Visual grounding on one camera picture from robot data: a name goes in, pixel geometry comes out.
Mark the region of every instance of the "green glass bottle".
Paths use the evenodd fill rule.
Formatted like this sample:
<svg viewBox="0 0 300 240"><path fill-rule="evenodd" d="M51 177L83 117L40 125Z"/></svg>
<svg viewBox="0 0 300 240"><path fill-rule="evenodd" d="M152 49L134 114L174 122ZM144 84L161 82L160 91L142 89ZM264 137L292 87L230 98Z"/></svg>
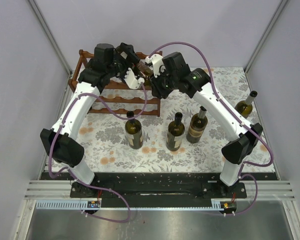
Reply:
<svg viewBox="0 0 300 240"><path fill-rule="evenodd" d="M258 93L256 91L251 91L246 100L240 101L235 105L235 110L242 115L245 119L249 117L253 110L252 102L256 98Z"/></svg>
<svg viewBox="0 0 300 240"><path fill-rule="evenodd" d="M206 113L207 110L203 106L201 106L199 113L196 113L191 118L188 133L186 135L186 139L188 140L188 142L192 144L199 142L208 124Z"/></svg>
<svg viewBox="0 0 300 240"><path fill-rule="evenodd" d="M166 147L172 152L180 148L185 133L185 125L181 122L182 116L181 112L177 112L174 121L170 122L168 126Z"/></svg>
<svg viewBox="0 0 300 240"><path fill-rule="evenodd" d="M132 118L134 115L135 114L133 111L128 111L126 113L128 118ZM125 123L124 129L129 146L133 149L141 148L144 143L141 122L139 122L137 119L128 120Z"/></svg>

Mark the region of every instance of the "white patterned tabletop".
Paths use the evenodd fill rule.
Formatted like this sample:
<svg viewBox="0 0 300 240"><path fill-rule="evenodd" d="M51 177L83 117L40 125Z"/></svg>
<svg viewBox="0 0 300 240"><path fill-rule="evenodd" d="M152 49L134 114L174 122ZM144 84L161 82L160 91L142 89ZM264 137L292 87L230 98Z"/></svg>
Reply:
<svg viewBox="0 0 300 240"><path fill-rule="evenodd" d="M212 74L218 90L233 106L248 96L250 89L242 67L215 67ZM150 91L147 94L148 98L152 98ZM107 98L145 98L141 90L105 89L101 95ZM143 104L109 103L109 106L113 110L134 110L141 109ZM148 105L146 110L156 107ZM138 150L128 145L125 121L112 114L88 114L76 141L85 148L86 162L94 172L221 172L225 161L221 148L229 141L209 112L206 114L208 125L198 143L191 144L184 136L178 151L171 152L166 148L168 124L174 119L175 113L183 114L182 122L188 130L191 117L199 111L199 107L186 94L173 91L167 99L161 100L160 117L143 115L138 118L143 129L143 146ZM93 108L101 109L103 105L94 103ZM260 122L255 108L248 120L253 124ZM269 158L267 149L259 142L247 159L264 164ZM52 170L56 172L60 168L61 165L54 161ZM274 172L275 169L273 165L247 165L243 171Z"/></svg>

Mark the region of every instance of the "floor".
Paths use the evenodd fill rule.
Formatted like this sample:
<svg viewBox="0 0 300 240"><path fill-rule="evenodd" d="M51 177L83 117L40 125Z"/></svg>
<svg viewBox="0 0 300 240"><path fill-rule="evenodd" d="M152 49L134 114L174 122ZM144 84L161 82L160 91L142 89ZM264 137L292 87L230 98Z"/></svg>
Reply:
<svg viewBox="0 0 300 240"><path fill-rule="evenodd" d="M235 106L245 99L249 86L242 67L215 67L212 69L216 86L222 95ZM142 91L105 89L102 96L114 98L144 98ZM110 103L112 109L141 109L142 104ZM175 90L167 99L161 101L161 116L139 117L143 129L143 146L138 150L129 147L125 137L125 121L112 114L90 113L83 120L77 142L85 148L88 166L94 172L221 172L225 158L221 148L229 141L221 126L207 113L208 125L199 143L191 144L182 140L181 148L170 152L166 148L168 124L174 119L176 112L182 112L182 122L188 129L191 117L199 111L199 104L185 94ZM94 103L93 108L101 109L101 103ZM148 105L146 110L156 108ZM252 123L260 122L256 109L248 118ZM267 149L258 143L249 161L264 164L269 161ZM53 163L56 172L62 166ZM255 167L247 165L243 172L274 172L274 166Z"/></svg>
<svg viewBox="0 0 300 240"><path fill-rule="evenodd" d="M239 202L244 209L250 203ZM96 214L124 219L126 211ZM204 211L133 211L129 223L85 217L78 210L34 211L27 240L292 240L279 201L259 201L243 215L211 216Z"/></svg>

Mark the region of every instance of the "bottle cap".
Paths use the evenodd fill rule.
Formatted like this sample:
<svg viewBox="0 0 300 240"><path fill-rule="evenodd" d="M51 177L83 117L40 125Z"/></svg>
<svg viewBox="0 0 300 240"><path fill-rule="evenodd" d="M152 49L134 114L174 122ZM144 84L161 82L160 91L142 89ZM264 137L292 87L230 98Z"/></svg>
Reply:
<svg viewBox="0 0 300 240"><path fill-rule="evenodd" d="M200 109L201 111L205 111L205 112L207 111L207 109L205 109L204 106L201 106Z"/></svg>
<svg viewBox="0 0 300 240"><path fill-rule="evenodd" d="M183 117L181 112L177 112L174 116L176 119L182 119L182 117Z"/></svg>
<svg viewBox="0 0 300 240"><path fill-rule="evenodd" d="M127 116L128 118L133 118L133 117L135 116L135 113L134 113L133 111L128 111L128 112L126 113L126 116Z"/></svg>
<svg viewBox="0 0 300 240"><path fill-rule="evenodd" d="M257 91L251 91L250 96L255 98L258 95Z"/></svg>

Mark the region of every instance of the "bottle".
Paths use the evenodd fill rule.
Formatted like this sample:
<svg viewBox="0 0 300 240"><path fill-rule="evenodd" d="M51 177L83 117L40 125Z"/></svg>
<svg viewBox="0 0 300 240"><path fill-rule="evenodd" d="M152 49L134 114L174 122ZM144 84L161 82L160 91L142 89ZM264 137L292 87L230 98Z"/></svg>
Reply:
<svg viewBox="0 0 300 240"><path fill-rule="evenodd" d="M186 139L188 142L195 144L199 142L204 130L208 124L208 118L206 117L207 110L201 106L199 113L196 113L191 118L188 133Z"/></svg>
<svg viewBox="0 0 300 240"><path fill-rule="evenodd" d="M252 112L252 102L254 101L255 97L258 95L256 91L251 91L249 96L246 100L240 101L235 105L235 110L242 115L245 119L249 117Z"/></svg>
<svg viewBox="0 0 300 240"><path fill-rule="evenodd" d="M172 152L177 151L180 148L185 133L185 125L181 120L182 113L177 112L174 116L174 121L170 122L168 126L166 147Z"/></svg>
<svg viewBox="0 0 300 240"><path fill-rule="evenodd" d="M132 118L134 116L133 111L128 111L126 116L128 118ZM131 119L126 121L125 126L125 134L126 138L128 139L129 145L133 149L139 149L143 145L143 136L142 136L142 127L141 122L137 119Z"/></svg>

